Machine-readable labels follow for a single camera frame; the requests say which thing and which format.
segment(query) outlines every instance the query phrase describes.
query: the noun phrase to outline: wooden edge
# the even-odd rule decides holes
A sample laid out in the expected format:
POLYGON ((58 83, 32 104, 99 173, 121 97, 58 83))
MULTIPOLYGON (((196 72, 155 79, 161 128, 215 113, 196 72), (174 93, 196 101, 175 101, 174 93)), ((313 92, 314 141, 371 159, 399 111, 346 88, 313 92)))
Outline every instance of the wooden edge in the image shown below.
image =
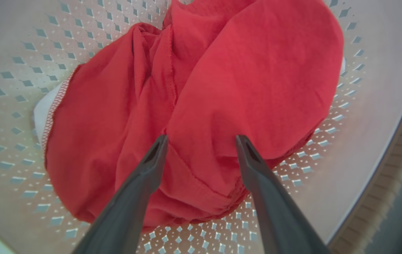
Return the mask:
POLYGON ((402 120, 372 179, 330 241, 333 254, 365 253, 402 188, 402 120))

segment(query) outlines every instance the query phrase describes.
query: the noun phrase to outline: white fabric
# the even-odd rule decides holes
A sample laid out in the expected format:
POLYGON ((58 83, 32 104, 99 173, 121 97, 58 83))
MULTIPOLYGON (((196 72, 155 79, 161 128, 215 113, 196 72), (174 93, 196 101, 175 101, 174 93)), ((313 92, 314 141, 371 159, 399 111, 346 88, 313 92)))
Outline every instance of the white fabric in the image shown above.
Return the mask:
POLYGON ((33 110, 33 115, 35 118, 35 131, 40 144, 41 139, 43 138, 44 127, 46 126, 49 109, 51 108, 60 87, 61 83, 52 89, 46 96, 44 96, 38 102, 38 104, 36 104, 35 109, 33 110))

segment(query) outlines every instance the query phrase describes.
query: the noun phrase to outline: red cloth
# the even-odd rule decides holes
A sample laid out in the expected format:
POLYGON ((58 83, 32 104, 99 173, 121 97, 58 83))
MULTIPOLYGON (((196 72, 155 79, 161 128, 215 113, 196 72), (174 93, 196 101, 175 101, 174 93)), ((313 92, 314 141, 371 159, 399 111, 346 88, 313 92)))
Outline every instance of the red cloth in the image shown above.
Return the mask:
POLYGON ((235 136, 270 166, 327 116, 343 35, 322 0, 173 1, 79 66, 48 140, 47 170, 92 222, 161 134, 169 151, 143 231, 222 218, 248 195, 235 136))

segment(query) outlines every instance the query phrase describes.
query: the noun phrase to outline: red shirt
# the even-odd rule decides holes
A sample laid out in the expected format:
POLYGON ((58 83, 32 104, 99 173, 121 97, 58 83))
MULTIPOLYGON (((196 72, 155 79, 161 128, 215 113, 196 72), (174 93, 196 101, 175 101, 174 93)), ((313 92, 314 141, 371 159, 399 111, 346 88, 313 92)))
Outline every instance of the red shirt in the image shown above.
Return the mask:
POLYGON ((54 189, 93 222, 167 134, 143 231, 222 218, 248 195, 235 136, 270 167, 301 148, 328 114, 342 50, 321 0, 174 1, 162 30, 136 24, 76 69, 48 140, 54 189))

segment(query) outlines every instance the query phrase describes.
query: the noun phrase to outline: crumpled cloth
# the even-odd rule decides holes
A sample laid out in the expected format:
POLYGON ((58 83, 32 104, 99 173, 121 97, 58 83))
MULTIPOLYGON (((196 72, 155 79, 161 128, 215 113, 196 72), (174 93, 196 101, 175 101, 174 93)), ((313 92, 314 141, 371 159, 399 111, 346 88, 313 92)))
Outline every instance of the crumpled cloth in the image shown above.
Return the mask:
POLYGON ((248 195, 235 136, 270 167, 301 148, 328 115, 342 52, 322 0, 174 1, 162 30, 136 24, 74 71, 45 147, 54 190, 93 222, 166 134, 143 232, 222 218, 248 195))

